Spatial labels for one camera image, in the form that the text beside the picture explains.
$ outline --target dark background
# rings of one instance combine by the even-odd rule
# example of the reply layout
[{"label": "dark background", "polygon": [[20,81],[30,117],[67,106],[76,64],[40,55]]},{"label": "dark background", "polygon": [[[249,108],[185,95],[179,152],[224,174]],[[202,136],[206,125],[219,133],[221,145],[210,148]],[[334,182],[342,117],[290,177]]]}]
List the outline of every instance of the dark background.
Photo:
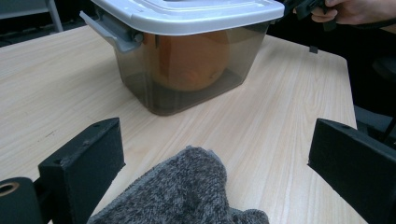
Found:
[{"label": "dark background", "polygon": [[[61,22],[80,21],[79,12],[94,15],[93,3],[90,0],[55,0]],[[49,13],[40,13],[0,20],[0,35],[10,32],[20,32],[26,29],[39,28],[52,24]]]}]

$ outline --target black block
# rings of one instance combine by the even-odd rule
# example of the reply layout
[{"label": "black block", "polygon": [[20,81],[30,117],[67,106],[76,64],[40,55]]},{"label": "black block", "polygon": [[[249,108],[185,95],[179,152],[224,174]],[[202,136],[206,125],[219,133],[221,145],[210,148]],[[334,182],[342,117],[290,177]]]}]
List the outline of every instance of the black block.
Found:
[{"label": "black block", "polygon": [[344,124],[318,119],[308,165],[367,222],[396,223],[396,151]]},{"label": "black block", "polygon": [[[44,205],[43,216],[55,224],[86,223],[123,166],[120,120],[94,123],[38,165],[35,184],[57,206]],[[45,214],[49,209],[54,214]]]}]

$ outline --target finger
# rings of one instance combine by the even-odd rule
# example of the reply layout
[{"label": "finger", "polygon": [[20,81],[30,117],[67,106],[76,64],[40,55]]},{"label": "finger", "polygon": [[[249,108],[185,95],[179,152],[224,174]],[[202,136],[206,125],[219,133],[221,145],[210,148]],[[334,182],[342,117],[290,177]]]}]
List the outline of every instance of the finger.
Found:
[{"label": "finger", "polygon": [[325,4],[326,4],[326,7],[333,7],[333,6],[335,6],[335,5],[338,5],[338,4],[340,4],[340,3],[343,3],[343,2],[345,2],[346,0],[326,0],[325,1]]},{"label": "finger", "polygon": [[312,14],[317,17],[331,17],[334,18],[337,15],[338,11],[334,8],[330,8],[327,10],[326,13],[323,12],[323,9],[320,7],[315,8],[312,10]]},{"label": "finger", "polygon": [[326,21],[332,21],[334,20],[335,17],[321,17],[321,16],[316,16],[312,14],[311,19],[312,21],[315,22],[326,22]]}]

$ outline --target container lid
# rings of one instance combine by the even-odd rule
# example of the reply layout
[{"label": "container lid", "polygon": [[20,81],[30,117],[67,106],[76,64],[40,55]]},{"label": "container lid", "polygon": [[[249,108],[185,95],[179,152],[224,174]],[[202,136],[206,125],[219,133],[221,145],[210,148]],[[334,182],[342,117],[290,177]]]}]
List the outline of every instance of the container lid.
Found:
[{"label": "container lid", "polygon": [[92,0],[132,28],[157,35],[192,35],[283,16],[273,0]]}]

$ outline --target hand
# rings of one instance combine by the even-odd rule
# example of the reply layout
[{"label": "hand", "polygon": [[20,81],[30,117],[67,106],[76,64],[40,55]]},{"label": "hand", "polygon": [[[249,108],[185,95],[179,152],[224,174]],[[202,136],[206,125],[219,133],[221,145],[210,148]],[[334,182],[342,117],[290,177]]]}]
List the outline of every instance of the hand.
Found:
[{"label": "hand", "polygon": [[313,21],[335,19],[339,24],[358,25],[396,17],[395,0],[326,0],[326,6],[329,8],[326,14],[321,8],[312,11]]}]

